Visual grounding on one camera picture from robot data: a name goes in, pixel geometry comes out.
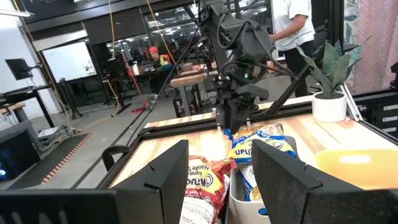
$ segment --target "window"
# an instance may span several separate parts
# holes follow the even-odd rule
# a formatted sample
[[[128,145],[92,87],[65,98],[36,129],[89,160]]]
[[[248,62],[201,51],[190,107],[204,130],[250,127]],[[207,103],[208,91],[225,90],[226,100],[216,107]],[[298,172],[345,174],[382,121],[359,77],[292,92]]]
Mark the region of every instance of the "window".
[[[183,7],[162,12],[154,12],[154,14],[156,20],[154,20],[152,14],[146,15],[149,28],[156,28],[156,26],[167,26],[176,22],[192,19]]]
[[[256,1],[256,0],[240,0],[239,8],[242,10],[245,10],[248,8],[263,6],[265,4],[266,4],[265,0],[258,0],[258,1]],[[229,0],[229,8],[228,8],[228,3],[226,3],[225,6],[227,7],[227,9],[230,9],[231,11],[235,11],[235,3],[233,0]]]
[[[112,43],[106,44],[109,54],[115,51],[115,55],[123,54],[127,61],[137,62],[150,59],[148,36],[146,34],[120,39],[115,41],[114,49]]]
[[[158,47],[160,54],[168,54],[167,49],[164,47],[162,36],[167,43],[167,47],[173,55],[173,58],[177,60],[182,51],[187,46],[190,38],[195,33],[197,25],[194,22],[186,24],[172,26],[161,30],[154,30],[150,34],[152,35],[153,45]],[[196,36],[192,40],[192,44],[195,44],[200,38],[200,31],[197,32]]]

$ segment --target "orange beanie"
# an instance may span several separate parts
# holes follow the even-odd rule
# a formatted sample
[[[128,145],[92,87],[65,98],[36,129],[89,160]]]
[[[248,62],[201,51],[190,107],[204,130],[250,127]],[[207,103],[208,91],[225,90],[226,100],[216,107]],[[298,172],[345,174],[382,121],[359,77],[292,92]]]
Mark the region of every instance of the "orange beanie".
[[[157,52],[158,52],[158,51],[157,51],[157,47],[155,47],[155,46],[150,47],[149,52],[150,52],[150,53],[157,53]]]

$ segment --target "wire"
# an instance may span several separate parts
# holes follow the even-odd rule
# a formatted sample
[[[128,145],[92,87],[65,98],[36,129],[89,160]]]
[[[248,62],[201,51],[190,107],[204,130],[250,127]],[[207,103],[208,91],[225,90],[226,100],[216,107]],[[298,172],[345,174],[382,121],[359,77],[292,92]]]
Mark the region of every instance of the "wire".
[[[183,58],[183,55],[185,54],[185,52],[188,50],[189,45],[191,44],[191,42],[192,42],[194,36],[196,35],[196,33],[198,32],[198,30],[199,30],[199,26],[197,27],[195,33],[192,35],[191,39],[189,40],[189,43],[188,43],[188,45],[185,47],[185,50],[184,50],[183,53],[181,54],[180,58],[177,60],[177,63],[174,64],[174,66],[173,66],[173,68],[171,69],[170,73],[167,75],[167,78],[166,78],[166,80],[164,81],[164,83],[163,83],[163,85],[162,85],[162,88],[161,88],[160,91],[159,91],[159,95],[162,94],[162,92],[163,92],[163,90],[164,90],[164,86],[166,86],[166,83],[167,83],[167,81],[169,80],[169,78],[171,77],[171,75],[173,74],[173,71],[174,71],[175,67],[176,67],[177,64],[181,61],[181,59]],[[150,113],[154,110],[154,108],[155,108],[155,106],[156,106],[158,100],[159,100],[159,98],[156,98],[153,107],[149,110],[149,112],[144,116],[144,118],[141,120],[141,122],[137,125],[137,128],[134,130],[134,132],[131,134],[129,140],[127,141],[126,146],[129,146],[129,145],[130,145],[130,141],[131,141],[132,137],[134,137],[135,133],[137,132],[137,130],[139,129],[139,127],[141,126],[141,124],[145,121],[145,119],[146,119],[146,118],[150,115]]]
[[[158,26],[157,23],[156,23],[155,14],[154,14],[154,12],[153,12],[153,10],[152,10],[152,7],[150,6],[149,0],[147,0],[147,5],[148,5],[148,8],[149,8],[149,10],[150,10],[150,13],[152,14],[152,18],[153,18],[153,20],[154,20],[154,24],[155,24],[157,30],[160,31],[160,28],[159,28],[159,26]],[[162,38],[163,44],[164,44],[164,46],[166,47],[167,53],[169,53],[170,57],[172,58],[173,63],[176,64],[176,63],[175,63],[175,60],[174,60],[174,57],[173,57],[173,55],[171,54],[171,52],[170,52],[170,50],[169,50],[169,47],[167,46],[166,41],[164,40],[163,36],[160,35],[160,38]]]
[[[11,122],[11,120],[8,120],[8,118],[6,117],[6,115],[3,115],[3,116],[0,116],[0,118],[3,120],[3,121],[5,121],[5,122],[7,122],[7,123],[9,123],[9,124],[11,124],[11,125],[15,125],[15,124],[13,124],[12,122]]]
[[[19,11],[19,7],[18,7],[18,4],[16,3],[16,0],[12,0],[12,1],[13,1],[13,3],[14,3],[14,7],[17,9],[17,11]],[[23,25],[24,25],[24,27],[25,27],[27,33],[28,33],[28,36],[29,36],[30,41],[32,42],[32,47],[35,49],[36,52],[38,52],[37,49],[36,49],[36,47],[35,47],[35,45],[33,44],[34,38],[32,37],[32,34],[30,33],[30,30],[29,30],[28,26],[26,25],[25,19],[22,18],[21,21],[22,21],[22,23],[23,23]],[[51,75],[50,75],[49,68],[47,68],[47,65],[44,63],[43,56],[42,56],[41,54],[37,54],[37,55],[39,56],[39,61],[40,61],[40,63],[44,66],[44,69],[45,69],[45,71],[46,71],[46,73],[47,73],[47,76],[50,78],[50,81],[51,81],[50,84],[52,85],[52,87],[53,87],[53,89],[54,89],[54,93],[55,93],[56,99],[57,99],[58,102],[60,103],[62,109],[67,113],[67,108],[70,109],[70,107],[67,106],[67,105],[65,105],[65,104],[63,104],[63,102],[62,102],[62,100],[61,100],[61,97],[60,97],[60,94],[59,94],[59,92],[58,92],[58,90],[57,90],[57,88],[56,88],[56,86],[55,86],[55,82],[54,82],[53,78],[52,78]]]
[[[264,44],[264,42],[261,40],[260,35],[258,33],[257,30],[253,30],[253,34],[256,36],[257,41],[260,43],[261,47],[264,49],[264,51],[266,52],[268,58],[271,60],[271,62],[273,62],[274,64],[276,64],[281,70],[285,71],[286,73],[288,73],[291,77],[297,78],[297,74],[295,74],[294,72],[290,71],[290,69],[285,68],[281,63],[279,63],[277,60],[275,60],[273,58],[273,56],[271,55],[271,53],[269,52],[268,48],[266,47],[266,45]]]
[[[111,0],[108,0],[108,6],[109,6],[109,16],[111,18],[111,30],[112,30],[112,57],[111,58],[114,58],[114,29],[113,29],[113,16],[112,16]]]
[[[111,91],[112,91],[112,94],[113,94],[113,96],[114,96],[114,98],[115,98],[115,100],[116,100],[116,103],[118,104],[117,110],[116,110],[111,116],[108,116],[108,117],[106,117],[106,118],[102,118],[102,119],[99,119],[99,120],[97,120],[97,121],[94,121],[94,122],[92,122],[91,124],[82,127],[81,129],[86,129],[86,128],[88,128],[88,127],[91,127],[91,126],[94,125],[94,124],[98,124],[98,123],[100,123],[100,122],[102,122],[102,121],[105,121],[105,120],[107,120],[107,119],[113,118],[113,117],[119,112],[119,109],[120,109],[119,100],[123,100],[123,99],[119,99],[118,96],[115,94],[115,92],[114,92],[114,90],[113,90],[113,88],[112,88],[112,85],[111,85],[111,82],[109,81],[109,79],[108,79],[106,82],[108,83],[108,85],[109,85],[109,87],[110,87],[110,89],[111,89]]]
[[[241,35],[243,29],[244,29],[244,25],[246,25],[247,23],[250,23],[250,21],[244,21],[243,24],[241,25],[241,27],[238,30],[238,33],[235,35],[234,39],[231,40],[229,42],[228,45],[223,45],[220,41],[220,27],[221,24],[224,22],[226,15],[228,14],[228,12],[224,12],[223,15],[221,16],[220,22],[218,23],[217,26],[217,41],[218,41],[218,45],[224,49],[230,48],[233,44],[235,44],[236,40],[238,39],[238,37]]]

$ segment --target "person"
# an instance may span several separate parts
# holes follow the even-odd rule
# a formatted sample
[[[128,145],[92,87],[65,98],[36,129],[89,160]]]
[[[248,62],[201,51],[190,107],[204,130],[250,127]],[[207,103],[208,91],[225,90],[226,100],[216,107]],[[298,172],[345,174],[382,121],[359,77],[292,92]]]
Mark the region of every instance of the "person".
[[[170,64],[169,56],[159,55],[159,50],[157,47],[150,47],[149,53],[150,57],[152,58],[150,63],[153,64],[155,68],[160,68],[164,65]],[[156,99],[159,97],[159,91],[162,88],[163,83],[166,81],[166,78],[167,76],[163,73],[154,73],[150,75],[150,88],[152,90],[152,94],[148,96],[148,100],[150,103],[156,102]]]
[[[275,34],[271,34],[270,39],[275,42],[276,49],[285,55],[287,67],[298,75],[307,63],[297,47],[309,57],[315,48],[311,0],[278,0],[274,8]],[[308,87],[302,80],[295,90],[295,96],[307,95]]]
[[[159,50],[157,47],[152,46],[149,49],[150,57],[153,59],[153,62],[156,68],[159,68],[164,65],[168,65],[170,63],[170,59],[168,55],[159,55]]]

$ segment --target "white flower pot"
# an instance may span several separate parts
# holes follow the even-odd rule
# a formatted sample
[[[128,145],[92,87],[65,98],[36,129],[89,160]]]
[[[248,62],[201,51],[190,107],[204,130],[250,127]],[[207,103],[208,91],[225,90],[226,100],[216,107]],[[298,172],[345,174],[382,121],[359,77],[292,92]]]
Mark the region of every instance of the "white flower pot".
[[[312,116],[315,120],[325,123],[342,121],[347,115],[347,96],[336,92],[337,96],[327,99],[322,92],[312,95]]]

